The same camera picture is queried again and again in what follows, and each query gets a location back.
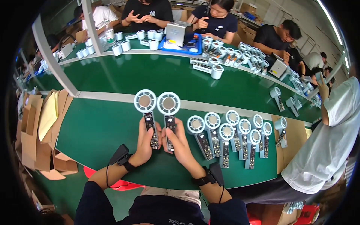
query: plastic bottle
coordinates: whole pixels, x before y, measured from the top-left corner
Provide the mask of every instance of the plastic bottle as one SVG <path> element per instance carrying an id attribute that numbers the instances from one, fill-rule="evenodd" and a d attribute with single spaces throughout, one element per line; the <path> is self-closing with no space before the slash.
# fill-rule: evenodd
<path id="1" fill-rule="evenodd" d="M 109 23 L 109 20 L 105 20 L 105 37 L 106 41 L 109 44 L 109 46 L 115 45 L 115 35 L 114 35 L 114 29 Z"/>

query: chair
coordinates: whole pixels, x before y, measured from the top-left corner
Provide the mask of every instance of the chair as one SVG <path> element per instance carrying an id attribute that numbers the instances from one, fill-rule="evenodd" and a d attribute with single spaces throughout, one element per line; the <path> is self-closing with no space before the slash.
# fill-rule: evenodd
<path id="1" fill-rule="evenodd" d="M 86 166 L 84 166 L 84 173 L 86 175 L 87 178 L 90 178 L 94 173 L 96 172 L 96 170 L 90 169 Z M 117 191 L 127 191 L 127 190 L 132 190 L 135 188 L 144 188 L 145 186 L 140 185 L 140 184 L 133 184 L 124 180 L 119 180 L 118 182 L 116 182 L 114 185 L 112 185 L 110 188 L 117 190 Z"/>

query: white wall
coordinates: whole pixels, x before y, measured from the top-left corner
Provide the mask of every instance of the white wall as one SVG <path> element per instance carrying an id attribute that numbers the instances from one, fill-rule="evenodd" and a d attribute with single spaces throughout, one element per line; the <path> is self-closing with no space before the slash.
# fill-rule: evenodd
<path id="1" fill-rule="evenodd" d="M 300 26 L 303 37 L 297 40 L 297 46 L 302 48 L 304 55 L 310 52 L 325 52 L 328 56 L 327 61 L 334 67 L 341 56 L 335 32 L 320 5 L 313 0 L 244 0 L 245 3 L 253 3 L 258 8 L 258 14 L 265 24 L 278 26 L 285 19 L 294 17 L 294 21 Z M 279 8 L 282 6 L 290 15 L 284 14 Z M 337 85 L 347 80 L 344 70 L 340 69 L 335 75 Z"/>

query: black t-shirt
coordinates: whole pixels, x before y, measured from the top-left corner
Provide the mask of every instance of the black t-shirt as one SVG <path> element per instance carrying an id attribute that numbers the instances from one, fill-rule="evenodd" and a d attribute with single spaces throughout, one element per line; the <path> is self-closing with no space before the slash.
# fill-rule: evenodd
<path id="1" fill-rule="evenodd" d="M 140 14 L 138 19 L 141 19 L 145 15 L 152 15 L 153 17 L 163 21 L 174 21 L 171 12 L 171 5 L 167 0 L 154 0 L 150 5 L 144 5 L 138 0 L 128 0 L 126 2 L 124 11 L 122 12 L 121 19 L 125 19 L 132 10 L 134 10 L 133 15 Z M 149 22 L 131 22 L 130 25 L 132 32 L 163 29 L 155 23 Z"/>
<path id="2" fill-rule="evenodd" d="M 263 25 L 256 32 L 254 42 L 261 43 L 269 48 L 276 50 L 285 50 L 290 46 L 290 42 L 283 42 L 275 32 L 274 25 Z"/>
<path id="3" fill-rule="evenodd" d="M 286 51 L 290 54 L 289 66 L 293 71 L 298 71 L 299 63 L 302 61 L 302 57 L 296 48 L 288 48 Z"/>
<path id="4" fill-rule="evenodd" d="M 224 38 L 227 31 L 231 33 L 238 31 L 238 20 L 233 14 L 228 13 L 228 15 L 224 18 L 215 18 L 212 17 L 210 13 L 209 15 L 206 15 L 206 9 L 206 5 L 201 5 L 196 7 L 196 9 L 192 12 L 192 14 L 198 19 L 201 19 L 202 17 L 209 17 L 209 19 L 205 20 L 209 23 L 208 27 L 205 29 L 206 33 L 212 33 L 219 38 Z"/>
<path id="5" fill-rule="evenodd" d="M 231 199 L 222 204 L 208 206 L 211 225 L 238 224 L 249 225 L 246 205 L 242 200 Z M 131 225 L 150 223 L 156 225 L 193 224 L 206 225 L 200 207 L 171 196 L 141 195 L 135 198 L 129 209 L 129 216 L 115 221 L 113 207 L 103 190 L 93 181 L 85 184 L 84 192 L 76 210 L 76 225 Z"/>

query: ceiling light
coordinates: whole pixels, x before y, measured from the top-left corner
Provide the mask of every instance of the ceiling light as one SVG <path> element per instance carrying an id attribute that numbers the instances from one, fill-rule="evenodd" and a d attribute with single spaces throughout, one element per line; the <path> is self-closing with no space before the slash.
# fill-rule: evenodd
<path id="1" fill-rule="evenodd" d="M 325 8 L 325 6 L 323 5 L 323 3 L 322 3 L 320 0 L 318 0 L 318 3 L 319 3 L 319 5 L 321 6 L 321 8 L 323 9 L 323 11 L 325 12 L 325 14 L 326 14 L 326 16 L 328 17 L 328 19 L 330 20 L 330 23 L 331 23 L 331 25 L 333 26 L 333 29 L 334 29 L 334 31 L 335 31 L 335 34 L 336 34 L 338 40 L 339 40 L 339 43 L 342 45 L 342 41 L 341 41 L 341 39 L 340 39 L 339 32 L 338 32 L 337 29 L 336 29 L 336 26 L 335 26 L 335 23 L 334 23 L 333 19 L 331 18 L 330 14 L 329 14 L 328 11 L 326 10 L 326 8 Z"/>
<path id="2" fill-rule="evenodd" d="M 345 63 L 346 63 L 346 67 L 349 69 L 349 62 L 347 61 L 346 57 L 345 57 Z"/>

